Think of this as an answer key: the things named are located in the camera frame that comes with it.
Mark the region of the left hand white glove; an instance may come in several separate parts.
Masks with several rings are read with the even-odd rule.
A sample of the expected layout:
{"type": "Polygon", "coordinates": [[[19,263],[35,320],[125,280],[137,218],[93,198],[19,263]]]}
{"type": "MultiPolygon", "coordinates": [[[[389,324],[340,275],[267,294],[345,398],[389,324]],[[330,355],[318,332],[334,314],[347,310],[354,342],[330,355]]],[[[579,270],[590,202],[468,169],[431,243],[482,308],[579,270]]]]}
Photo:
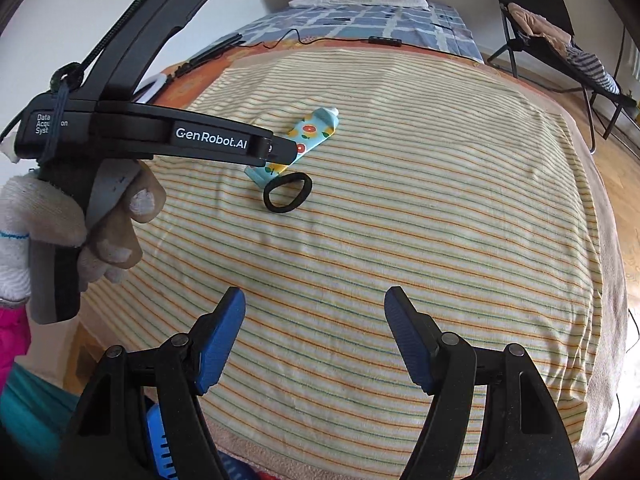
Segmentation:
{"type": "Polygon", "coordinates": [[[166,192],[142,164],[118,203],[92,229],[70,196],[34,176],[16,176],[1,189],[1,307],[14,310],[32,296],[29,244],[79,248],[75,264],[89,283],[119,283],[142,259],[134,224],[162,211],[166,192]]]}

